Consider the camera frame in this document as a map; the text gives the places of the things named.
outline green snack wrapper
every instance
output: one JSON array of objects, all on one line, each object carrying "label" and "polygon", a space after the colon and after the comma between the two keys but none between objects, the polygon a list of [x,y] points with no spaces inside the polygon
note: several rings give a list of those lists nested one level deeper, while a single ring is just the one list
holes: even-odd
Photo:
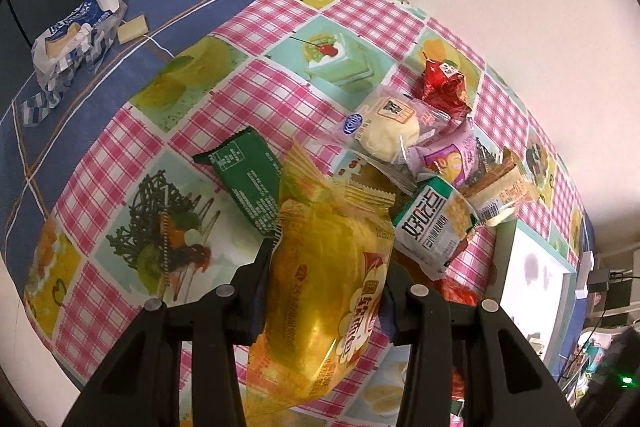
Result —
[{"label": "green snack wrapper", "polygon": [[253,127],[227,138],[193,161],[211,165],[246,217],[262,235],[276,226],[280,163]]},{"label": "green snack wrapper", "polygon": [[394,247],[431,280],[441,279],[477,223],[476,211],[462,194],[433,176],[418,182],[412,199],[394,219]]}]

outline purple snack package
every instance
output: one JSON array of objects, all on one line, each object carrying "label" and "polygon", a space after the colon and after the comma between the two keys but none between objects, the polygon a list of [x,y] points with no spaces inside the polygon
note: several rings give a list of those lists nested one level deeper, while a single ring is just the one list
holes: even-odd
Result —
[{"label": "purple snack package", "polygon": [[470,118],[453,133],[426,146],[414,146],[407,151],[412,173],[436,172],[454,187],[462,185],[478,167],[476,137]]}]

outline red package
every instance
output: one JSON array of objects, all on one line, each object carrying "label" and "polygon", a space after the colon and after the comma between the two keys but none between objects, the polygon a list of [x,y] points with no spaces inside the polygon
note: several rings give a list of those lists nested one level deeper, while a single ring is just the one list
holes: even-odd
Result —
[{"label": "red package", "polygon": [[468,306],[478,305],[478,296],[473,290],[463,286],[448,275],[435,282],[436,289],[447,301],[466,304]]},{"label": "red package", "polygon": [[465,383],[455,368],[451,374],[451,398],[453,400],[465,399]]},{"label": "red package", "polygon": [[465,75],[448,62],[427,58],[422,100],[459,122],[471,112],[466,105]]}]

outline blue plastic wrapper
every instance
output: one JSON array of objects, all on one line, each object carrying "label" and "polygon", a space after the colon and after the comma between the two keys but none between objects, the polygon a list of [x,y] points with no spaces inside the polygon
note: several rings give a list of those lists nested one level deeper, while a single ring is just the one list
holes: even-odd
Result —
[{"label": "blue plastic wrapper", "polygon": [[22,124],[39,124],[62,100],[84,60],[100,67],[118,33],[127,5],[123,0],[85,0],[33,43],[31,58],[42,90],[22,103]]}]

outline black device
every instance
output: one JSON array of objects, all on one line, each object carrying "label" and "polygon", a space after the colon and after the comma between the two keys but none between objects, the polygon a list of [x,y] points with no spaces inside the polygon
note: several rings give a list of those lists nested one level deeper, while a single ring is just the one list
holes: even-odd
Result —
[{"label": "black device", "polygon": [[640,334],[628,328],[614,338],[575,407],[582,427],[640,425],[639,383]]},{"label": "black device", "polygon": [[[195,427],[244,427],[233,346],[250,346],[264,328],[273,243],[265,239],[253,264],[197,302],[167,308],[159,299],[147,301],[63,427],[177,427],[183,341],[193,342]],[[394,345],[412,346],[398,427],[449,425],[454,366],[465,382],[468,427],[580,426],[545,365],[495,301],[448,303],[392,263],[380,321]]]}]

